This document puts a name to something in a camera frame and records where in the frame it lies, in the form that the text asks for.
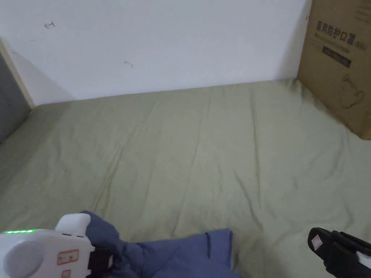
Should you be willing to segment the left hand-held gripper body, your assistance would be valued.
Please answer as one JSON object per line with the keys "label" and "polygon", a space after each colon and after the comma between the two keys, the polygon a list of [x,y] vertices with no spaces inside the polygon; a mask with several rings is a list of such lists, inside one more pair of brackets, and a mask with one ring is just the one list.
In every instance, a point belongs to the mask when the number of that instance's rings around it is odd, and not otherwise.
{"label": "left hand-held gripper body", "polygon": [[91,216],[61,217],[55,229],[4,231],[0,235],[2,278],[104,278],[114,256],[86,235]]}

